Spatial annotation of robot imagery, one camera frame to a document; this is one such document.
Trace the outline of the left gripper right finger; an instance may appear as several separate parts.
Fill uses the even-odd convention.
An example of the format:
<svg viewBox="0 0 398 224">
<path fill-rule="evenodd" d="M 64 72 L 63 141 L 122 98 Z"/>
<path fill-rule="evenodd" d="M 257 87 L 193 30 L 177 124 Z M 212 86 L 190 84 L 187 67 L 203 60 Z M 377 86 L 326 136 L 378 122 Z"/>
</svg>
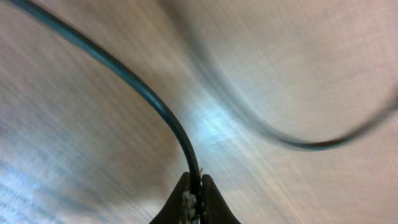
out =
<svg viewBox="0 0 398 224">
<path fill-rule="evenodd" d="M 222 197 L 212 177 L 201 178 L 203 206 L 200 221 L 204 224 L 240 224 Z"/>
</svg>

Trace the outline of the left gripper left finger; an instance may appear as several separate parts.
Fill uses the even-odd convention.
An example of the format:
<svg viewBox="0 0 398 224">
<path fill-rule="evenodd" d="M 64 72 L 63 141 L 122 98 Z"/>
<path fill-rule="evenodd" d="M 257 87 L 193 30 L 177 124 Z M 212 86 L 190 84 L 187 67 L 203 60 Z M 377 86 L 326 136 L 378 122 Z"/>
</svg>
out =
<svg viewBox="0 0 398 224">
<path fill-rule="evenodd" d="M 191 193 L 190 174 L 184 172 L 160 212 L 150 224 L 199 223 L 197 199 Z"/>
</svg>

